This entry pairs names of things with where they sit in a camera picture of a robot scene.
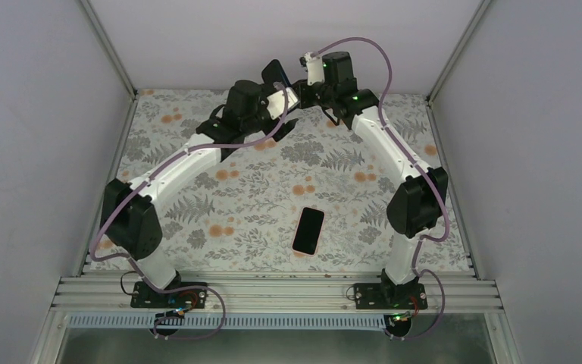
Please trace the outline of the black phone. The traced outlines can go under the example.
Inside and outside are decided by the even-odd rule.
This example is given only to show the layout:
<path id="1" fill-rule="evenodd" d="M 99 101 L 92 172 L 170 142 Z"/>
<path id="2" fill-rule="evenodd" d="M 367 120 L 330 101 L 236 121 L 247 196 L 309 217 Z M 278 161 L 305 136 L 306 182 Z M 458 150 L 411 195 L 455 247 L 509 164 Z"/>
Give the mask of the black phone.
<path id="1" fill-rule="evenodd" d="M 291 87 L 292 83 L 286 75 L 283 65 L 278 59 L 271 60 L 261 71 L 261 78 L 265 84 L 274 85 L 275 83 L 282 84 L 285 88 Z"/>

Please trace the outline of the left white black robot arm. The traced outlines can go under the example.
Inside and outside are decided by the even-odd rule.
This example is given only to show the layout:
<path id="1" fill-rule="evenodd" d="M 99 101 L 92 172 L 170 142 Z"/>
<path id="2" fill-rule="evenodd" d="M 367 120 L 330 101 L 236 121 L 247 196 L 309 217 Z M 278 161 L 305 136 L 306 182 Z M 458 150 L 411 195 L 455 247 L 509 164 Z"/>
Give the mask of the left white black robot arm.
<path id="1" fill-rule="evenodd" d="M 263 140 L 284 137 L 295 126 L 286 118 L 298 104 L 293 88 L 282 83 L 236 81 L 226 102 L 174 154 L 129 182 L 113 179 L 106 185 L 100 228 L 89 246 L 91 259 L 104 262 L 115 257 L 95 252 L 99 241 L 107 237 L 122 248 L 118 257 L 126 259 L 151 288 L 151 298 L 163 307 L 174 305 L 181 288 L 175 282 L 177 270 L 160 247 L 160 206 L 199 174 L 248 147 L 246 137 L 260 132 Z"/>

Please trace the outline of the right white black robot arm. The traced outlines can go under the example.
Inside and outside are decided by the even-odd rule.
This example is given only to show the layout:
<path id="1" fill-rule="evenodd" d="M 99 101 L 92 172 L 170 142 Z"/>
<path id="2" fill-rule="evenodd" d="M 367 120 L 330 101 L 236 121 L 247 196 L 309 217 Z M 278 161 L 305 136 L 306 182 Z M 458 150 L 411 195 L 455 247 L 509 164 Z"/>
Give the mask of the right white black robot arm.
<path id="1" fill-rule="evenodd" d="M 376 291 L 385 306 L 398 309 L 419 294 L 422 274 L 417 261 L 423 242 L 436 239 L 431 231 L 439 220 L 449 226 L 449 176 L 444 168 L 431 167 L 407 145 L 387 120 L 382 98 L 358 88 L 348 52 L 308 52 L 299 61 L 307 71 L 306 79 L 293 85 L 300 108 L 318 106 L 331 111 L 336 121 L 367 144 L 396 185 L 386 215 L 397 242 L 380 273 Z"/>

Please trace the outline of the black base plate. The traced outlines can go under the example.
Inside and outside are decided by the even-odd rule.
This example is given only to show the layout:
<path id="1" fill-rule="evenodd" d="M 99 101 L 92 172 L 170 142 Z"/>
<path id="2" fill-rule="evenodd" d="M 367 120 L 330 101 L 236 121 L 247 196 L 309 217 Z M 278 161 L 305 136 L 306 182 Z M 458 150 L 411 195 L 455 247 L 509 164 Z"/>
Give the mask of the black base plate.
<path id="1" fill-rule="evenodd" d="M 356 309 L 359 310 L 409 310 L 427 309 L 424 285 L 357 283 L 352 286 Z"/>
<path id="2" fill-rule="evenodd" d="M 144 282 L 136 282 L 130 300 L 132 308 L 150 309 L 203 309 L 207 297 L 206 283 L 184 282 L 181 286 L 196 286 L 176 293 L 158 293 Z"/>

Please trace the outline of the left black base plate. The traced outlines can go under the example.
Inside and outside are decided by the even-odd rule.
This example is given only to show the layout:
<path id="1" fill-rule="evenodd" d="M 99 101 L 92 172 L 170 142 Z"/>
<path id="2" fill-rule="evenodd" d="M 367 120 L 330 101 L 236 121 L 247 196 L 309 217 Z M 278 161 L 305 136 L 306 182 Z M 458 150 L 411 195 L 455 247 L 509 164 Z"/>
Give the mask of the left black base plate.
<path id="1" fill-rule="evenodd" d="M 136 282 L 130 300 L 132 308 L 150 309 L 203 309 L 207 297 L 206 283 L 184 282 L 181 286 L 196 286 L 176 293 L 158 293 L 144 282 Z"/>

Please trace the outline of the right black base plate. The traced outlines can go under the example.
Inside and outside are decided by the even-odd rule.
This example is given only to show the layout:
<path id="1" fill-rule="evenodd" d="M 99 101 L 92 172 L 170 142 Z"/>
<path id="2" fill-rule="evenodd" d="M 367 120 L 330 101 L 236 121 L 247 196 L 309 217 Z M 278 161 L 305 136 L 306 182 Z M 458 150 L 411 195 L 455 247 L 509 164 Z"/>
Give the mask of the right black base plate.
<path id="1" fill-rule="evenodd" d="M 352 286 L 356 309 L 359 310 L 409 310 L 427 309 L 424 285 L 357 283 Z"/>

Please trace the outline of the floral patterned table mat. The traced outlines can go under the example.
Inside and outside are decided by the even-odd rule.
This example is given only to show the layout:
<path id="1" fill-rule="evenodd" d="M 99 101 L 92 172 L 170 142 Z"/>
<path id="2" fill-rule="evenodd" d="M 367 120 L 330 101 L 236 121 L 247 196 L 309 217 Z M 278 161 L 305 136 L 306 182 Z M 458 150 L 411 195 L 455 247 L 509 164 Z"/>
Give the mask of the floral patterned table mat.
<path id="1" fill-rule="evenodd" d="M 129 181 L 179 149 L 227 91 L 145 89 L 140 92 L 117 171 Z M 388 95 L 386 119 L 432 167 L 437 146 L 419 95 Z M 160 247 L 181 271 L 380 271 L 393 229 L 385 208 L 398 187 L 380 156 L 319 108 L 296 110 L 295 129 L 280 142 L 239 149 L 198 175 L 158 208 Z M 447 197 L 449 236 L 425 241 L 418 267 L 469 271 L 462 235 Z M 292 251 L 305 207 L 325 213 L 314 256 Z"/>

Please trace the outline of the aluminium mounting rail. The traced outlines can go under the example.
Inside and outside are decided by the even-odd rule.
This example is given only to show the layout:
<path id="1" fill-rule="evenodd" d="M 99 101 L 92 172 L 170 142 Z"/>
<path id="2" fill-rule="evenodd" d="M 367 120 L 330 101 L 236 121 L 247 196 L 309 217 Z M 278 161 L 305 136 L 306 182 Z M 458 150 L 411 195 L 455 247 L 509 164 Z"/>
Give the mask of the aluminium mounting rail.
<path id="1" fill-rule="evenodd" d="M 205 282 L 220 297 L 206 300 L 207 313 L 353 313 L 355 283 L 374 283 L 374 272 L 254 272 L 184 271 L 183 281 Z M 123 293 L 137 281 L 121 271 L 86 271 L 79 277 L 61 278 L 51 303 L 54 311 L 129 311 L 130 297 Z M 469 272 L 442 272 L 421 279 L 435 313 L 442 304 L 447 313 L 495 313 L 504 307 L 495 281 L 478 280 Z"/>

